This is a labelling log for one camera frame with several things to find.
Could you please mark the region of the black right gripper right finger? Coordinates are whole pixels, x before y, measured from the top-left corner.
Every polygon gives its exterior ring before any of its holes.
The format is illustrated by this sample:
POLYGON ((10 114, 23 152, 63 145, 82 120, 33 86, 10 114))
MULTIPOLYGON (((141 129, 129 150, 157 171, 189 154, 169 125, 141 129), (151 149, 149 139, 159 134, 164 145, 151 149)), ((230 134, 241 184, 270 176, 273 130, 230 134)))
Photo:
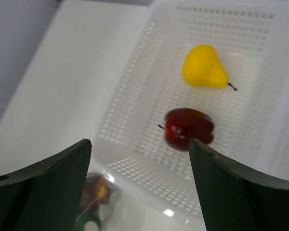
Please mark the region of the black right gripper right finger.
POLYGON ((208 231, 289 231, 289 180, 189 143, 190 162, 208 231))

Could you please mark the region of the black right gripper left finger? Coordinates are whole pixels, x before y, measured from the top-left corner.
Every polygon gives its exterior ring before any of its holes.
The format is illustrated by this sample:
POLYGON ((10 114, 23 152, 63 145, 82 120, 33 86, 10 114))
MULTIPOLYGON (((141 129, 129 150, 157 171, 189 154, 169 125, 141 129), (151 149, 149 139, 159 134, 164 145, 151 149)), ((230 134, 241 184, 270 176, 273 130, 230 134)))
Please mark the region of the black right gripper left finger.
POLYGON ((65 150, 0 176, 0 231, 71 231, 88 172, 92 144, 65 150))

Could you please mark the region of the clear polka dot zip bag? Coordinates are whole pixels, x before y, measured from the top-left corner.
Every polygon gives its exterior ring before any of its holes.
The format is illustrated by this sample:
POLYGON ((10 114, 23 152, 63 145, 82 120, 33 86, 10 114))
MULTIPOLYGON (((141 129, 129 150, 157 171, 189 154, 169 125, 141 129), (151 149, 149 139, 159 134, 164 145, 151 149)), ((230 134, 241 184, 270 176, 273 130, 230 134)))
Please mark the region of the clear polka dot zip bag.
POLYGON ((104 231, 120 189, 99 173, 87 175, 76 216, 75 231, 104 231))

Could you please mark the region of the red fake apple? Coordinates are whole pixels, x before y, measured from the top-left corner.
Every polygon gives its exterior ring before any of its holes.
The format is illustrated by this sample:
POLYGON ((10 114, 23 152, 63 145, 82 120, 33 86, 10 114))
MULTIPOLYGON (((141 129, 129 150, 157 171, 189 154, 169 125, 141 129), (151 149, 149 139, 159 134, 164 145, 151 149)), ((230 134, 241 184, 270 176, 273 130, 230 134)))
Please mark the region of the red fake apple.
POLYGON ((205 144, 213 142, 214 123, 205 113, 191 108, 176 108, 164 116, 164 140, 171 148, 187 152, 191 139, 205 144))

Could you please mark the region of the yellow fake pear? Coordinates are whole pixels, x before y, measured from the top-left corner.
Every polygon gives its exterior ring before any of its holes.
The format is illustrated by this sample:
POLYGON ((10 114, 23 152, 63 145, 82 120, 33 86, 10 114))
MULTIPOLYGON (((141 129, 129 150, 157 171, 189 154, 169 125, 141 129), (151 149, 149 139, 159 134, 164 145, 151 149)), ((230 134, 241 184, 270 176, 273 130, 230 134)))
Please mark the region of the yellow fake pear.
POLYGON ((216 50, 207 44, 195 46, 189 51, 183 63, 182 76, 187 84, 194 87, 221 89, 230 86, 238 90, 230 82, 216 50))

